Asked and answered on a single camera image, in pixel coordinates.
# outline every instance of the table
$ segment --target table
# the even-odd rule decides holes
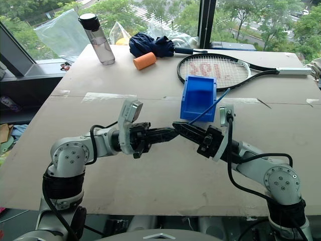
[[[158,59],[155,65],[138,71],[127,46],[112,46],[112,50],[116,63],[103,66],[88,45],[38,111],[0,168],[0,206],[37,210],[51,145],[63,137],[80,136],[93,124],[114,122],[130,95],[143,102],[137,122],[151,122],[156,128],[179,121],[183,85],[176,76],[176,66],[183,55]],[[266,67],[301,67],[291,53],[212,52]],[[235,140],[265,152],[292,155],[307,215],[321,214],[317,181],[321,169],[317,129],[320,99],[321,92],[311,76],[263,76],[232,90],[221,102],[235,105]],[[214,125],[219,127],[218,118]],[[140,159],[123,153],[100,158],[86,169],[82,205],[88,213],[99,214],[268,213],[264,200],[230,183],[225,162],[206,159],[196,153],[197,147],[177,137],[153,145]],[[242,185],[264,192],[254,181],[238,173],[234,176]]]

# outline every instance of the black bottle cap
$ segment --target black bottle cap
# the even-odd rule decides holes
[[[96,14],[83,14],[78,18],[78,21],[84,29],[97,31],[100,27],[98,16]]]

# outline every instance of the tennis racket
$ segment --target tennis racket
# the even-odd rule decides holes
[[[252,75],[252,70],[259,71]],[[216,77],[217,91],[236,88],[256,77],[267,74],[309,75],[310,68],[266,68],[222,54],[194,54],[184,58],[177,66],[182,83],[188,75]]]

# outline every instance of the orange foam cylinder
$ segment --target orange foam cylinder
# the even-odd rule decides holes
[[[156,62],[156,56],[149,52],[148,54],[144,54],[138,58],[133,59],[134,65],[138,70],[146,68]]]

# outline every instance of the umbrella handle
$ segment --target umbrella handle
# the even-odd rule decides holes
[[[175,51],[175,53],[179,53],[179,54],[193,54],[194,52],[207,53],[206,50],[204,50],[204,51],[198,51],[198,50],[187,49],[187,48],[174,48],[174,51]]]

